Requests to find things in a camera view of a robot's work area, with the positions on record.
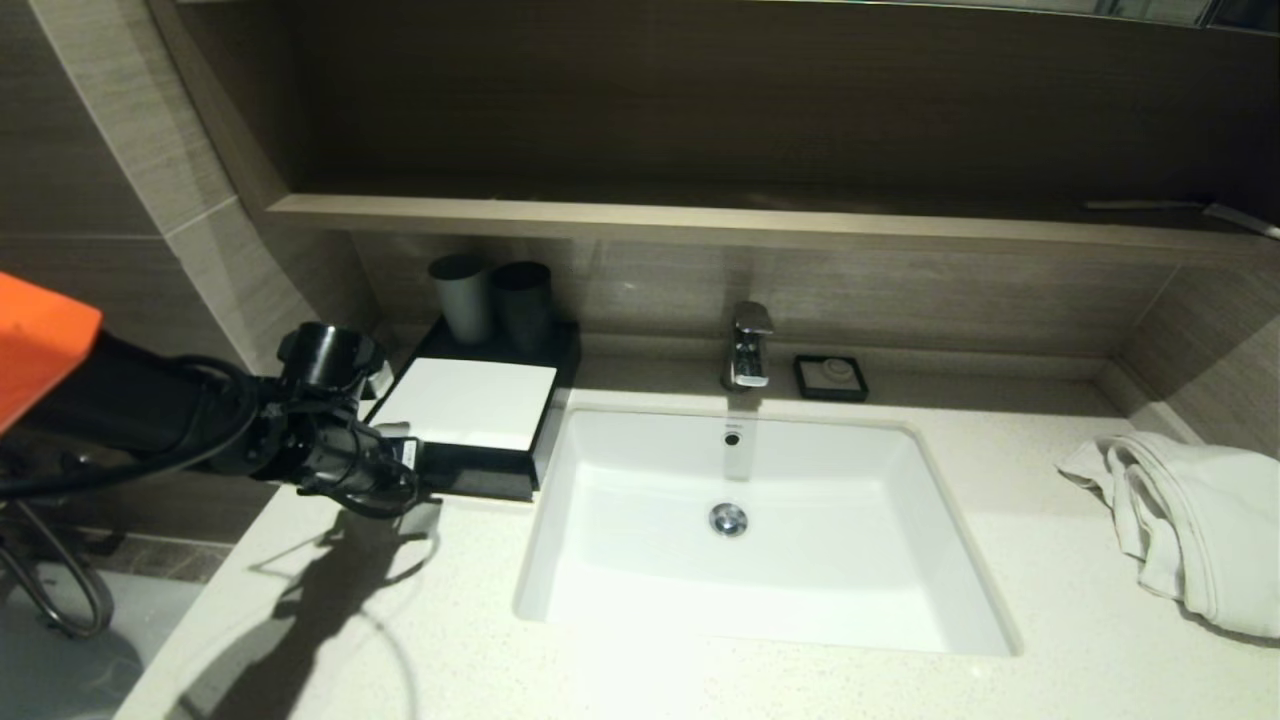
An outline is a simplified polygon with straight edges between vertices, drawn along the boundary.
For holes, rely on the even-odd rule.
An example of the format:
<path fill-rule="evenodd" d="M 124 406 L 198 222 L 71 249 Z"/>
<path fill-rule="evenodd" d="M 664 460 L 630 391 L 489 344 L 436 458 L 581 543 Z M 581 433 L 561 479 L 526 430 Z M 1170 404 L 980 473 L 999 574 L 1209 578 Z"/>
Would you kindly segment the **grey plastic cup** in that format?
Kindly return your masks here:
<path fill-rule="evenodd" d="M 474 254 L 438 258 L 428 268 L 442 315 L 461 345 L 481 345 L 494 334 L 486 273 L 486 261 Z"/>

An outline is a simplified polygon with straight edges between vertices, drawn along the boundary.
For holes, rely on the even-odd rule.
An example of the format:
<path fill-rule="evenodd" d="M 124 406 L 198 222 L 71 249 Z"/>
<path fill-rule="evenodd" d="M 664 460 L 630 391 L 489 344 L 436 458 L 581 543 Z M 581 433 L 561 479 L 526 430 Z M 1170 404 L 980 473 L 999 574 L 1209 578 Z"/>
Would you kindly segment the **black box with white top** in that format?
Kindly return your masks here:
<path fill-rule="evenodd" d="M 541 484 L 581 356 L 575 322 L 554 323 L 536 354 L 521 354 L 504 337 L 460 345 L 438 322 L 366 421 L 407 421 L 420 443 L 529 451 Z"/>

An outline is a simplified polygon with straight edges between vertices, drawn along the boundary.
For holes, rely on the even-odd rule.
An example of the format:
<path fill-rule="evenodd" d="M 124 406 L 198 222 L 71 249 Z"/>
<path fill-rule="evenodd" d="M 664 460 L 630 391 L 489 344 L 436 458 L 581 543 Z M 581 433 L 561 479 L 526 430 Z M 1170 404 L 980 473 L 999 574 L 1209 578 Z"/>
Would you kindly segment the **black cup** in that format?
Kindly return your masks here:
<path fill-rule="evenodd" d="M 512 345 L 536 354 L 549 342 L 554 325 L 550 269 L 532 261 L 508 263 L 490 275 L 495 311 Z"/>

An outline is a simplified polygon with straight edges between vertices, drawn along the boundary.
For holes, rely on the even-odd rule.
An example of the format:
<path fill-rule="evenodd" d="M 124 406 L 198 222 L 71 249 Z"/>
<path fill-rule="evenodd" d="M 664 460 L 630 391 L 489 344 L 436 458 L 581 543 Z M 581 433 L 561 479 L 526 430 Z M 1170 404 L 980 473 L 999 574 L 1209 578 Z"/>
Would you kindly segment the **white bathtub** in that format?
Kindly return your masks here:
<path fill-rule="evenodd" d="M 47 626 L 0 570 L 0 720 L 111 720 L 204 585 L 99 571 L 110 626 L 74 639 Z"/>

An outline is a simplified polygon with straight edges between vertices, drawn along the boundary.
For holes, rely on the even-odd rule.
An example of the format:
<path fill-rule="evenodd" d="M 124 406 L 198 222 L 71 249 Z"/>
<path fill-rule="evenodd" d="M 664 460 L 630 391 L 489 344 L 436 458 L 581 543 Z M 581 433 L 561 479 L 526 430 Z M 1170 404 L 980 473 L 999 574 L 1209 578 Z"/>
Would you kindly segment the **chrome faucet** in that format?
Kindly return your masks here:
<path fill-rule="evenodd" d="M 735 304 L 724 370 L 719 379 L 728 392 L 742 393 L 769 384 L 765 345 L 773 333 L 774 325 L 764 305 L 754 301 Z"/>

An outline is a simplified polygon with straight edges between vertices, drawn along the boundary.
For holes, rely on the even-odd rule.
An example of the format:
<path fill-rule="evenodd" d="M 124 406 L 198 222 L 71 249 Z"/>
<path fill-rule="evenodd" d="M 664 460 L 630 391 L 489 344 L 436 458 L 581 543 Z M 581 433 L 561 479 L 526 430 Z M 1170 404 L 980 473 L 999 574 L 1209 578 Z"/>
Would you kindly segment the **black soap dish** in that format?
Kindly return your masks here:
<path fill-rule="evenodd" d="M 820 355 L 796 355 L 794 359 L 794 374 L 797 384 L 797 392 L 801 398 L 824 402 L 838 402 L 838 404 L 861 404 L 869 398 L 870 388 L 869 384 L 858 364 L 855 357 L 841 357 L 851 363 L 858 372 L 859 380 L 861 382 L 860 391 L 837 391 L 837 389 L 818 389 L 810 387 L 806 380 L 809 379 L 809 373 L 806 366 L 810 363 L 819 361 L 826 357 L 841 357 L 841 356 L 820 356 Z"/>

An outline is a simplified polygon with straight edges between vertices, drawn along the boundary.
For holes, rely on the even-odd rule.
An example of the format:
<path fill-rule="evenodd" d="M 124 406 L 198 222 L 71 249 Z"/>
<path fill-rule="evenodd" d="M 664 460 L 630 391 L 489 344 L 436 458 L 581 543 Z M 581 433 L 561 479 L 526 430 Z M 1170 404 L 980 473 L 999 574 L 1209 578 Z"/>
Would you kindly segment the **white sink basin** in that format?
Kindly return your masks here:
<path fill-rule="evenodd" d="M 736 503 L 735 538 L 708 512 Z M 538 498 L 517 618 L 1012 657 L 923 437 L 884 421 L 579 409 Z"/>

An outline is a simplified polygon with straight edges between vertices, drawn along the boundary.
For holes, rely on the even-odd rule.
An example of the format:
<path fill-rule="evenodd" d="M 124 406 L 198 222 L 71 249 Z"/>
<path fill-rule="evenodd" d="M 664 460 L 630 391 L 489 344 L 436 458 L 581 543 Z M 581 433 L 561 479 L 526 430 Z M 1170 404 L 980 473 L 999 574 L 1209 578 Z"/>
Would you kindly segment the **white towel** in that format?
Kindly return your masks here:
<path fill-rule="evenodd" d="M 1279 460 L 1135 430 L 1056 468 L 1108 507 L 1142 588 L 1224 632 L 1280 641 Z"/>

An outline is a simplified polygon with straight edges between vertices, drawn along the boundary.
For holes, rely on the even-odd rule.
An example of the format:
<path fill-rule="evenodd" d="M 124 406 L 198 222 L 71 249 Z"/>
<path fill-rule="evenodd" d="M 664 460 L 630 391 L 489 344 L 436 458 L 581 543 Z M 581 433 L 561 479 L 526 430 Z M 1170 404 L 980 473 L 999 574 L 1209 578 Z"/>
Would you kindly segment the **wooden wall shelf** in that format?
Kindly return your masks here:
<path fill-rule="evenodd" d="M 1236 231 L 965 217 L 291 193 L 269 220 L 404 234 L 805 250 L 1007 254 L 1280 270 L 1280 241 Z"/>

